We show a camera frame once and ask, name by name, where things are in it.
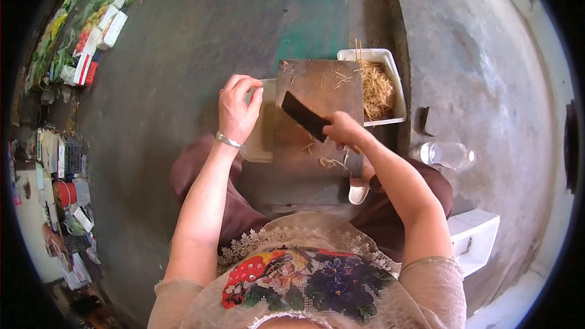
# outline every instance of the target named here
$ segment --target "red plastic basket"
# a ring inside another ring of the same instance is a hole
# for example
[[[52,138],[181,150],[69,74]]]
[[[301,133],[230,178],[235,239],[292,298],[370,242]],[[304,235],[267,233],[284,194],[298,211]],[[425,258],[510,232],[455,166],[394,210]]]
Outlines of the red plastic basket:
[[[90,67],[87,69],[87,76],[85,77],[85,85],[92,85],[94,83],[95,72],[98,70],[98,63],[92,61]]]

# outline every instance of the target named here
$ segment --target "white plastic basket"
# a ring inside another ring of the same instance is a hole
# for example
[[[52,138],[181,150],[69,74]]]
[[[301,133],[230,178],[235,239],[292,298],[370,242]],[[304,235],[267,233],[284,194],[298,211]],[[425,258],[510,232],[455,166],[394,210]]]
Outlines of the white plastic basket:
[[[447,226],[463,277],[485,266],[494,247],[500,216],[476,208],[451,216]]]
[[[399,71],[396,69],[394,58],[390,51],[385,48],[364,48],[362,49],[362,58],[368,61],[382,62],[386,68],[386,75],[394,83],[394,89],[396,90],[396,99],[394,103],[393,113],[394,116],[391,119],[379,120],[379,121],[368,121],[364,122],[364,126],[378,126],[386,125],[390,123],[399,123],[406,121],[406,102],[404,101],[404,92],[402,91],[402,84],[400,83]],[[341,50],[337,53],[337,60],[341,61],[355,61],[356,50]]]

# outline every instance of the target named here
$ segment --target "green paint stain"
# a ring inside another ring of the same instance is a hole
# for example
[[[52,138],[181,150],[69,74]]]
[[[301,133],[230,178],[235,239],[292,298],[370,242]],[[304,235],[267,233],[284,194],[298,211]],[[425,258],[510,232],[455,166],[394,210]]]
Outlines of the green paint stain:
[[[299,0],[301,14],[288,23],[279,41],[281,59],[336,59],[347,47],[349,0]]]

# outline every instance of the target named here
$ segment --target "red bucket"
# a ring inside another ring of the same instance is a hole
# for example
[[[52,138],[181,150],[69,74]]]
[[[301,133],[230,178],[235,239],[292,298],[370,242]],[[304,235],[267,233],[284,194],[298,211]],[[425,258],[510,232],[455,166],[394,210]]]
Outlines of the red bucket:
[[[77,192],[73,183],[65,183],[59,180],[59,193],[61,193],[62,208],[66,208],[71,203],[77,202]]]

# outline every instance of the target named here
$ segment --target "brown pants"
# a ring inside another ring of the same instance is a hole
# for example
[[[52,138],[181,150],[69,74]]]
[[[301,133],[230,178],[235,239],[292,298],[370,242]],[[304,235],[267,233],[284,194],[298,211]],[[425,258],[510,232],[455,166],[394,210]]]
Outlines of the brown pants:
[[[187,146],[172,165],[170,186],[179,204],[183,204],[191,185],[203,168],[214,142],[213,135],[205,135]],[[431,191],[441,202],[445,216],[453,213],[453,189],[449,182],[434,168],[407,158],[427,182]],[[219,236],[219,246],[229,246],[233,239],[238,239],[243,232],[250,229],[260,230],[270,220],[256,211],[235,189],[235,182],[242,172],[241,155],[235,158],[229,172],[228,190],[223,210],[223,222]],[[374,239],[378,248],[396,262],[402,262],[404,250],[404,225],[392,206],[388,196],[373,178],[370,183],[372,196],[367,200],[366,208],[350,222],[355,228]]]

